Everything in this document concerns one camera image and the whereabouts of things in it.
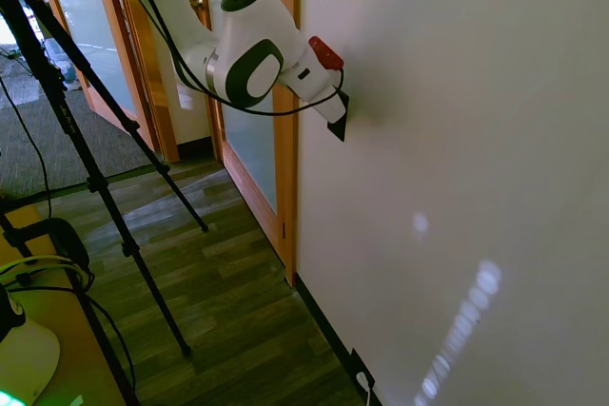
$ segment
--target dark laminate floor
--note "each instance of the dark laminate floor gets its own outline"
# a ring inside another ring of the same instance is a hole
[[[207,234],[156,173],[110,188],[193,348],[190,359],[121,253],[100,197],[79,192],[53,200],[53,215],[70,221],[89,250],[97,275],[90,294],[127,341],[142,404],[361,404],[226,171],[199,161],[174,166],[172,176],[209,225]],[[38,207],[46,214],[44,203]]]

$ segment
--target power outlet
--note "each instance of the power outlet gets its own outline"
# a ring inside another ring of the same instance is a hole
[[[372,387],[374,387],[374,377],[372,376],[372,374],[370,373],[368,368],[365,366],[362,358],[360,357],[360,355],[357,353],[357,351],[355,349],[351,350],[350,365],[351,365],[351,370],[352,370],[351,377],[352,377],[353,382],[355,383],[355,385],[358,388],[358,392],[361,395],[366,396],[367,393],[363,390],[362,386],[358,383],[355,376],[360,372],[364,373],[366,379],[368,379],[368,385],[370,386],[370,389],[372,389]]]

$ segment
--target gray carpet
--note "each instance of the gray carpet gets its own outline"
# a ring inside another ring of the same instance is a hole
[[[53,190],[83,184],[88,173],[68,135],[66,135],[42,90],[35,102],[23,103],[31,97],[31,81],[15,69],[0,63],[2,78],[9,88],[29,132],[38,145]],[[102,173],[107,177],[148,165],[146,155],[124,131],[90,111],[82,90],[65,92],[76,123]],[[6,97],[0,98],[0,191],[9,201],[23,199],[44,192],[43,173],[38,156],[28,141],[11,107],[5,107]]]

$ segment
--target black tripod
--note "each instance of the black tripod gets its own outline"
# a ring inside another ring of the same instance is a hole
[[[28,6],[32,9],[36,17],[39,21],[47,28],[49,33],[57,40],[61,48],[68,55],[69,59],[72,63],[77,66],[85,75],[85,77],[89,80],[89,82],[93,85],[93,87],[99,92],[102,96],[112,113],[117,117],[120,121],[123,128],[133,137],[135,143],[146,153],[148,159],[154,164],[156,170],[165,178],[167,184],[171,187],[173,192],[178,196],[178,198],[182,201],[184,206],[190,212],[195,221],[201,226],[204,232],[207,232],[206,224],[201,220],[199,215],[196,213],[190,202],[186,199],[182,191],[176,185],[176,183],[171,179],[168,175],[169,167],[165,164],[162,164],[154,153],[147,147],[146,143],[137,132],[139,128],[138,124],[134,121],[131,121],[123,110],[119,107],[116,101],[112,98],[109,91],[106,89],[104,84],[101,82],[99,77],[95,74],[95,72],[91,69],[90,64],[87,61],[87,58],[83,55],[78,47],[71,40],[68,33],[62,28],[59,22],[55,19],[50,9],[44,3],[43,0],[24,0]],[[102,174],[97,163],[93,159],[93,156],[88,149],[87,143],[83,138],[81,131],[78,128],[78,125],[74,121],[72,117],[68,104],[66,103],[66,97],[64,95],[64,87],[61,82],[61,74],[59,70],[53,67],[44,55],[44,52],[41,49],[40,43],[36,39],[33,30],[29,25],[28,18],[26,14],[23,12],[21,5],[19,4],[19,0],[0,0],[0,11],[2,12],[7,24],[9,25],[10,30],[12,31],[17,45],[21,49],[23,56],[26,58],[29,68],[31,72],[36,77],[36,79],[40,82],[47,98],[49,99],[50,105],[59,121],[59,124],[63,128],[64,132],[69,135],[72,140],[78,155],[83,161],[83,165],[87,169],[88,172],[88,189],[91,192],[99,192],[106,208],[108,209],[108,213],[112,217],[116,228],[118,229],[121,238],[123,239],[123,253],[125,256],[132,256],[137,264],[144,280],[152,296],[156,300],[159,308],[161,308],[161,312],[165,317],[171,331],[173,332],[173,336],[177,339],[178,344],[180,344],[180,348],[182,349],[182,353],[184,355],[188,355],[190,353],[190,348],[188,347],[178,325],[176,324],[173,316],[171,315],[169,309],[167,308],[167,304],[163,300],[163,296],[159,291],[154,279],[150,275],[150,272],[147,269],[147,266],[142,259],[140,254],[140,246],[138,246],[137,242],[133,239],[131,234],[129,233],[128,227],[123,220],[123,216],[121,215],[116,202],[112,199],[112,195],[108,190],[108,181],[106,177]],[[5,237],[9,241],[11,245],[19,249],[19,252],[22,256],[27,257],[31,256],[28,247],[25,245],[25,240],[20,236],[19,230],[15,229],[5,216],[4,212],[0,211],[0,226],[5,231]]]

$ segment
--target wooden table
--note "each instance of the wooden table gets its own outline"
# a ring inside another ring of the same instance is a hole
[[[33,206],[20,208],[8,216],[15,227],[40,220]],[[34,256],[55,253],[48,237],[32,240],[28,247]],[[0,236],[0,264],[20,258]],[[36,275],[31,286],[75,286],[78,293],[25,291],[13,295],[29,319],[49,328],[59,339],[57,370],[36,405],[70,406],[79,396],[83,406],[139,405],[102,325],[78,282],[73,282],[65,272],[52,270]]]

